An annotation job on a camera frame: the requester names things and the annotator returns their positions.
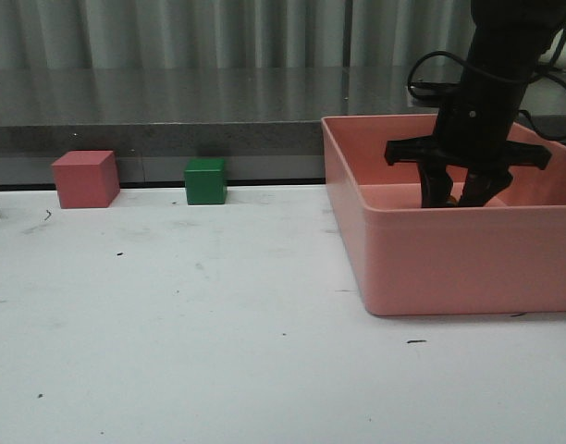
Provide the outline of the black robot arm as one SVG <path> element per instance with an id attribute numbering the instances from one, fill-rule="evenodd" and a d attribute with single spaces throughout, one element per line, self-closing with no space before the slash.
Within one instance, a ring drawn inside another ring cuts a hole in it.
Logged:
<path id="1" fill-rule="evenodd" d="M 428 136 L 389 141 L 389 165 L 415 163 L 423 208 L 479 207 L 511 185 L 510 167 L 545 169 L 542 145 L 509 140 L 527 87 L 549 78 L 566 41 L 566 1 L 473 1 L 474 37 L 456 83 L 407 79 L 438 109 Z"/>

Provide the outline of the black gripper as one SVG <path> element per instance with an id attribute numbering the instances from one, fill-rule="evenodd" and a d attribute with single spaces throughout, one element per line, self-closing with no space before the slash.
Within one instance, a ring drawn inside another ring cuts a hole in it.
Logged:
<path id="1" fill-rule="evenodd" d="M 442 102 L 430 135 L 387 142 L 389 165 L 418 164 L 423 208 L 450 207 L 453 181 L 447 165 L 469 169 L 459 207 L 485 206 L 507 189 L 513 176 L 500 169 L 547 167 L 551 153 L 545 146 L 508 139 L 526 88 L 525 82 L 464 73 Z"/>

